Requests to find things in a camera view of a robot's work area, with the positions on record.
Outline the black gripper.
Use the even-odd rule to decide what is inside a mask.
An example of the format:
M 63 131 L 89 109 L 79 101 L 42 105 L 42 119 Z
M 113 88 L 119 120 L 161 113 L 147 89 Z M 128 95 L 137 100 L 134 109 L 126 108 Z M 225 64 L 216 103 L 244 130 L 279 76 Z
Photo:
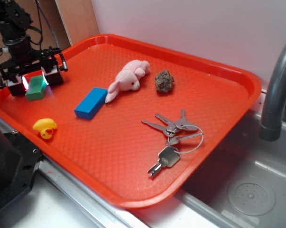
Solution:
M 35 50 L 20 56 L 13 56 L 0 64 L 0 74 L 7 80 L 7 87 L 12 96 L 24 95 L 27 91 L 27 80 L 23 75 L 42 70 L 48 86 L 60 85 L 64 82 L 58 66 L 56 54 L 62 50 L 58 47 Z

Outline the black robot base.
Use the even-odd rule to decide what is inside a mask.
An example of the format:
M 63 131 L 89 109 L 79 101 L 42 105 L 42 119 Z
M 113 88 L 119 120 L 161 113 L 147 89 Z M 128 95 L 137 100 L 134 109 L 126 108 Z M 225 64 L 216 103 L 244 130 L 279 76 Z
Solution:
M 0 129 L 0 214 L 32 190 L 40 156 L 23 134 Z

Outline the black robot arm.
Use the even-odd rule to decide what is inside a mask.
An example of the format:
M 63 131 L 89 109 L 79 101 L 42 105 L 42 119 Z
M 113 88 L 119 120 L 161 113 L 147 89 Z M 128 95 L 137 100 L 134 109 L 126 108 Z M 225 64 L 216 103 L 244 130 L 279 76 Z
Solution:
M 0 53 L 8 52 L 10 58 L 0 64 L 0 89 L 8 88 L 12 96 L 23 95 L 28 85 L 23 77 L 26 74 L 41 70 L 49 86 L 63 83 L 62 72 L 68 66 L 57 37 L 49 28 L 56 47 L 33 49 L 32 45 L 41 46 L 43 38 L 34 42 L 27 30 L 33 30 L 40 35 L 42 28 L 32 26 L 32 19 L 28 12 L 14 0 L 0 0 L 0 34 L 3 47 Z

